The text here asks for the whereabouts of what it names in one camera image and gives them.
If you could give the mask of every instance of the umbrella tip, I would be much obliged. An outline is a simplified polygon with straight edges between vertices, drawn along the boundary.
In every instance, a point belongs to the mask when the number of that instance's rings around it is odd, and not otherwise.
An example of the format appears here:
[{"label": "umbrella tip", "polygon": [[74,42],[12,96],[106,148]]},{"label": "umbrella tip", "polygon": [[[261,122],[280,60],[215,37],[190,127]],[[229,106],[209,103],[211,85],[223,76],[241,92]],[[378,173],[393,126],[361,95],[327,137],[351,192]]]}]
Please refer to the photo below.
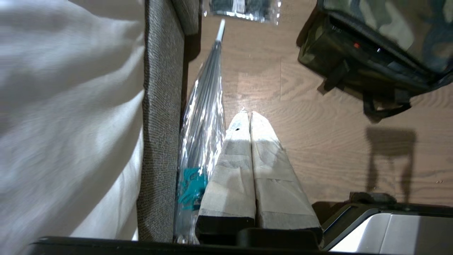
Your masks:
[{"label": "umbrella tip", "polygon": [[222,19],[220,21],[220,27],[219,27],[219,32],[217,33],[216,41],[220,41],[220,42],[222,41],[224,30],[225,30],[225,19]]}]

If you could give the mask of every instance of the metal surface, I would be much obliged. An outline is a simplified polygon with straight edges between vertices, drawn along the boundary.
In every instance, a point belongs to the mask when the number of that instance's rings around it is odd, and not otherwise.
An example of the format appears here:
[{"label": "metal surface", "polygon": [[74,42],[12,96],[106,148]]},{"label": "metal surface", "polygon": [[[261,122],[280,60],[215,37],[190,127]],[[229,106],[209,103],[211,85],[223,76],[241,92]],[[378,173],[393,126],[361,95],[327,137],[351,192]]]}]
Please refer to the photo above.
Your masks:
[{"label": "metal surface", "polygon": [[363,221],[330,251],[453,254],[453,218],[380,213]]}]

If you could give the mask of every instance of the wooden floor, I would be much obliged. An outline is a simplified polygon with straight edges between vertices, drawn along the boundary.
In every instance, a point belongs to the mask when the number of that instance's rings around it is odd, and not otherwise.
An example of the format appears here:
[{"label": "wooden floor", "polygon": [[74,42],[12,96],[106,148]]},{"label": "wooden floor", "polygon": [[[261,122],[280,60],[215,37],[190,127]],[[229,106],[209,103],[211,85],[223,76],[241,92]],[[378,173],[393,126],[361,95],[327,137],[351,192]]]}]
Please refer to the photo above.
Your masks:
[{"label": "wooden floor", "polygon": [[[267,117],[312,203],[344,201],[351,191],[398,201],[453,206],[453,85],[413,99],[413,108],[373,124],[362,102],[297,61],[297,36],[313,0],[285,0],[278,26],[227,18],[222,84],[227,125],[245,107]],[[194,82],[220,17],[203,17]]]}]

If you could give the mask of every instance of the wrapped package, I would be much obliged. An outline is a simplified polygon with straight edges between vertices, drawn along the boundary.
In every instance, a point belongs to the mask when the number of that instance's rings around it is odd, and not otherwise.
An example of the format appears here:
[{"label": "wrapped package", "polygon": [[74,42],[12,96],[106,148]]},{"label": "wrapped package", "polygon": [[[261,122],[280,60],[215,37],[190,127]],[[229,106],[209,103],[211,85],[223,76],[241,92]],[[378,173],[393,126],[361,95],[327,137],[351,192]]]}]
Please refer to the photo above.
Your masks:
[{"label": "wrapped package", "polygon": [[281,0],[204,0],[203,13],[278,25],[281,4]]},{"label": "wrapped package", "polygon": [[194,83],[179,142],[174,239],[196,243],[195,222],[201,198],[222,149],[225,121],[222,105],[221,48],[225,20]]},{"label": "wrapped package", "polygon": [[319,220],[271,124],[253,112],[250,133],[257,227],[311,229],[320,243]]},{"label": "wrapped package", "polygon": [[255,219],[249,116],[240,111],[226,131],[222,152],[201,203],[200,216]]}]

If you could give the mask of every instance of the white fabric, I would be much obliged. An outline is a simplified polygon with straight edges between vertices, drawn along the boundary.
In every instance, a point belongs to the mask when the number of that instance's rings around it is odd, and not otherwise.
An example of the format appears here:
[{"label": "white fabric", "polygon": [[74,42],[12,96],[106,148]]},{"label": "white fabric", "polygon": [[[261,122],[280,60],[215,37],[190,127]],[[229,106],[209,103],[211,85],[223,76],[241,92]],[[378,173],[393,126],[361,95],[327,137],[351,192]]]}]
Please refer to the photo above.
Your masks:
[{"label": "white fabric", "polygon": [[144,29],[141,0],[0,0],[3,254],[44,235],[132,239]]}]

